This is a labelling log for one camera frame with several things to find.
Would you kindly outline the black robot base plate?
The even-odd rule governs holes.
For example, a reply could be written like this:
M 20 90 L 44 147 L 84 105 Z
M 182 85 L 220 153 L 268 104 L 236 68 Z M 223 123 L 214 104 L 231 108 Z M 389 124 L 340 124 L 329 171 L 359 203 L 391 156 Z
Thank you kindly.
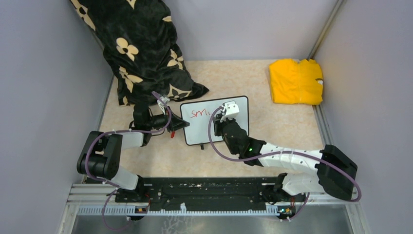
M 296 205 L 304 194 L 291 196 L 277 177 L 147 177 L 134 190 L 119 189 L 116 203 L 143 202 L 149 211 L 264 211 L 267 205 Z

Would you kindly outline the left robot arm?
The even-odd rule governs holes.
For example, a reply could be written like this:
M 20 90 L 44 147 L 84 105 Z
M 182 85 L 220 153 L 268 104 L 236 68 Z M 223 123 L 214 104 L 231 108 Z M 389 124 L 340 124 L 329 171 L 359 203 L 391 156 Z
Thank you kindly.
M 120 166 L 122 150 L 146 146 L 155 133 L 174 132 L 189 125 L 168 107 L 153 115 L 147 104 L 137 104 L 128 130 L 89 133 L 76 164 L 77 172 L 127 190 L 127 196 L 139 202 L 145 198 L 146 188 L 140 176 Z

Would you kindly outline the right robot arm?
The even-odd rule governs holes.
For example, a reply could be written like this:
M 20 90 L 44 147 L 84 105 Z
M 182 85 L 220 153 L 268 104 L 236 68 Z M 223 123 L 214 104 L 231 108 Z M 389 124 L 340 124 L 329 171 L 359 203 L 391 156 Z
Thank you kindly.
M 358 166 L 335 145 L 310 151 L 285 148 L 249 137 L 235 119 L 220 121 L 218 117 L 210 118 L 207 134 L 221 137 L 230 153 L 238 155 L 231 158 L 215 151 L 226 160 L 295 170 L 278 176 L 274 194 L 280 201 L 301 193 L 326 193 L 349 202 L 362 197 L 356 182 Z

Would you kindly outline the black framed whiteboard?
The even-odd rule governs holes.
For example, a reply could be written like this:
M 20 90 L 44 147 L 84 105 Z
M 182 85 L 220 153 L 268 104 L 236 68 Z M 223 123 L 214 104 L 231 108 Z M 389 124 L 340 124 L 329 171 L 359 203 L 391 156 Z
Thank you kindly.
M 213 111 L 231 101 L 235 102 L 240 110 L 235 117 L 236 122 L 249 134 L 249 99 L 247 96 L 188 102 L 180 105 L 181 117 L 189 123 L 189 126 L 184 128 L 186 144 L 188 146 L 209 144 L 207 128 Z

